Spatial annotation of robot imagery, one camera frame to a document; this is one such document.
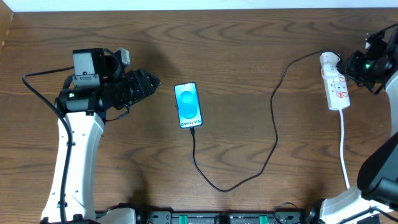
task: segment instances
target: smartphone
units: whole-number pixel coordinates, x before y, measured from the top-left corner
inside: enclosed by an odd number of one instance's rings
[[[183,83],[174,86],[180,128],[191,128],[203,124],[201,118],[197,84]]]

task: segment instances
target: phone screen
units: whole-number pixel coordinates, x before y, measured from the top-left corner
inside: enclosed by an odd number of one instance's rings
[[[200,104],[196,83],[185,83],[174,87],[178,118],[181,128],[202,125]]]

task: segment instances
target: white power strip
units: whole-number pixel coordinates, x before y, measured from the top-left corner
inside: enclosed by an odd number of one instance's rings
[[[336,68],[340,58],[334,53],[323,53],[321,60],[321,74],[325,83],[326,97],[330,110],[342,110],[350,105],[346,78]]]
[[[344,161],[344,116],[343,109],[349,106],[349,97],[346,78],[340,74],[336,68],[340,58],[331,52],[323,53],[321,60],[321,74],[325,84],[326,97],[328,98],[329,110],[338,110],[340,112],[340,162],[343,170],[344,181],[349,189],[349,180],[346,164]]]

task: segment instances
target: power strip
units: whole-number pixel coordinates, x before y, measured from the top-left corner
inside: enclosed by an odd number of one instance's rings
[[[336,64],[340,61],[334,53],[321,54],[321,74],[325,83],[329,110],[342,110],[350,105],[346,78],[340,74]]]

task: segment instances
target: power outlet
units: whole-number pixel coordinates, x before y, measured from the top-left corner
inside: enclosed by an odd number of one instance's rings
[[[320,57],[329,110],[342,110],[350,105],[346,78],[336,68],[339,61],[340,58],[331,52],[323,53]]]

